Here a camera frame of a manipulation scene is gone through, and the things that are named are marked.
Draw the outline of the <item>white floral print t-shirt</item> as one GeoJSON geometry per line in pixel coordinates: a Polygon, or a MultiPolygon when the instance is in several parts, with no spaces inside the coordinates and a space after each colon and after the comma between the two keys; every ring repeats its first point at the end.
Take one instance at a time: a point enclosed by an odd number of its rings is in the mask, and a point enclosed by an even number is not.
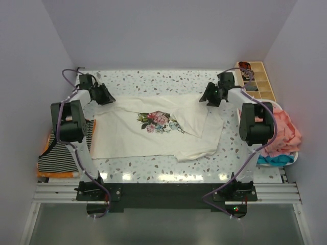
{"type": "Polygon", "coordinates": [[[219,109],[199,94],[120,96],[98,106],[93,159],[174,156],[178,162],[210,156],[223,129],[219,109]]]}

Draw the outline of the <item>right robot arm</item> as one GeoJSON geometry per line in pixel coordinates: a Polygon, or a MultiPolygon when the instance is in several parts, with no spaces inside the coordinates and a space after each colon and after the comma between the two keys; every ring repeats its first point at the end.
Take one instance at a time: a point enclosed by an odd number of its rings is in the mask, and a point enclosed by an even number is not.
{"type": "Polygon", "coordinates": [[[246,198],[256,201],[253,175],[260,151],[275,137],[273,106],[250,96],[245,87],[235,85],[235,78],[230,69],[217,77],[216,84],[208,83],[200,102],[219,107],[225,100],[240,110],[239,136],[243,143],[239,170],[231,174],[228,182],[210,194],[214,201],[243,201],[246,198]]]}

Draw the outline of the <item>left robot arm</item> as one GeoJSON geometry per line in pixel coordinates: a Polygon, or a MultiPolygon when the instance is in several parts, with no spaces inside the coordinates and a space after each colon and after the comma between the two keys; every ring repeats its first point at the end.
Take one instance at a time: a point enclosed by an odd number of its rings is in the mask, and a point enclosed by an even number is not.
{"type": "Polygon", "coordinates": [[[78,168],[78,197],[86,198],[87,201],[103,200],[109,205],[110,192],[105,188],[87,146],[87,122],[83,108],[92,101],[100,106],[111,104],[115,98],[95,76],[80,71],[76,73],[79,75],[79,84],[69,82],[73,86],[72,94],[61,102],[51,104],[54,135],[57,142],[69,150],[78,168]]]}

